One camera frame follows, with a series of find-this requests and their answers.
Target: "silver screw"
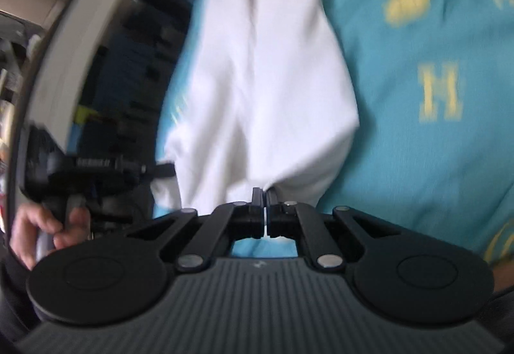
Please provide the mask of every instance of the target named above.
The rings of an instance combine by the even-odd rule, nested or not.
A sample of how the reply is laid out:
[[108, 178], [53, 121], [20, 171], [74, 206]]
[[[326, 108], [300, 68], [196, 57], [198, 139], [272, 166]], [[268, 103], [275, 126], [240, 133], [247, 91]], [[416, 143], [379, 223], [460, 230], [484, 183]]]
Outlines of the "silver screw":
[[341, 264], [343, 264], [343, 259], [336, 254], [323, 254], [319, 256], [316, 261], [324, 269], [339, 267]]
[[204, 259], [196, 254], [181, 255], [178, 258], [178, 265], [184, 269], [194, 269], [195, 267], [201, 266], [203, 262]]

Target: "gray ribbed surface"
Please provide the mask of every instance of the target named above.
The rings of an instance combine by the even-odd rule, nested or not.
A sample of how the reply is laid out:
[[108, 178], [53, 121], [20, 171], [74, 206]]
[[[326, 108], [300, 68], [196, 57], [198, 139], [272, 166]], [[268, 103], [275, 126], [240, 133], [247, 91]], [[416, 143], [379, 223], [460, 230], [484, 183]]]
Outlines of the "gray ribbed surface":
[[502, 344], [475, 322], [409, 329], [368, 311], [338, 276], [301, 259], [221, 259], [181, 276], [137, 319], [101, 329], [44, 324], [18, 343], [34, 354], [485, 354]]

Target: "white cloth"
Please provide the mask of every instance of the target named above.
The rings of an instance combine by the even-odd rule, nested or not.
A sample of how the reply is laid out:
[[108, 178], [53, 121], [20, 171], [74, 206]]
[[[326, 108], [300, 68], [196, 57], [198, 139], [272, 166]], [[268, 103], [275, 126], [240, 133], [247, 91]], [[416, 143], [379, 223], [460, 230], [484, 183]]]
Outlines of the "white cloth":
[[316, 204], [358, 126], [350, 77], [321, 0], [205, 0], [187, 109], [156, 180], [156, 203], [248, 201], [253, 187]]

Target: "teal fabric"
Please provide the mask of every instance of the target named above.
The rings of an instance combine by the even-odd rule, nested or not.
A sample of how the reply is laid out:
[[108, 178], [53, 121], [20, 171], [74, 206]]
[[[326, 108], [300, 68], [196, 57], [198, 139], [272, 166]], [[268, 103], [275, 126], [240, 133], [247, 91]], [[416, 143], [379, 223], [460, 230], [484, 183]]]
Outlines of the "teal fabric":
[[487, 261], [512, 252], [514, 0], [323, 4], [361, 127], [318, 208], [358, 208]]

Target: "gray handle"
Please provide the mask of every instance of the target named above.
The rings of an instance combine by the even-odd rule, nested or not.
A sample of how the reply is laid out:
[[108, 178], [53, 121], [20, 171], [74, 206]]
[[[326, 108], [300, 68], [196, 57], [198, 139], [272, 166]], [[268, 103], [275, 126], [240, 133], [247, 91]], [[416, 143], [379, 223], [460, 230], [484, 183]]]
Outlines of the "gray handle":
[[[68, 203], [67, 197], [52, 197], [43, 201], [43, 206], [46, 207], [54, 215], [54, 217], [66, 226], [66, 205]], [[54, 250], [53, 235], [46, 232], [39, 231], [38, 241], [35, 247], [36, 262], [39, 262], [43, 257], [46, 257], [48, 251]]]

